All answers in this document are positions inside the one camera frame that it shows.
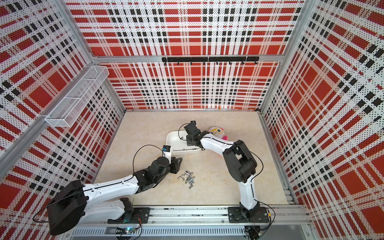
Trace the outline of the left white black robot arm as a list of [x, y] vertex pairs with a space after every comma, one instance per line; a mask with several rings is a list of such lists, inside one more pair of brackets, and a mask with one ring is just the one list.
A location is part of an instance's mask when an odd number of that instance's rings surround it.
[[100, 184], [76, 180], [65, 186], [47, 206], [50, 234], [58, 236], [80, 223], [111, 220], [122, 223], [133, 212], [128, 196], [155, 188], [169, 173], [177, 174], [183, 159], [159, 157], [146, 169]]

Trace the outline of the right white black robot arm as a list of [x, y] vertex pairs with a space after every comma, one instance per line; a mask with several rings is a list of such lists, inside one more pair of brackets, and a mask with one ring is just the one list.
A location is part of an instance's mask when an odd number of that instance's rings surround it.
[[208, 131], [197, 128], [196, 122], [191, 121], [182, 125], [186, 131], [183, 138], [188, 146], [199, 147], [201, 150], [211, 150], [222, 155], [231, 177], [238, 182], [240, 190], [240, 214], [247, 222], [256, 220], [258, 214], [267, 213], [266, 208], [261, 207], [255, 190], [255, 178], [257, 161], [246, 144], [238, 140], [231, 142], [222, 140]]

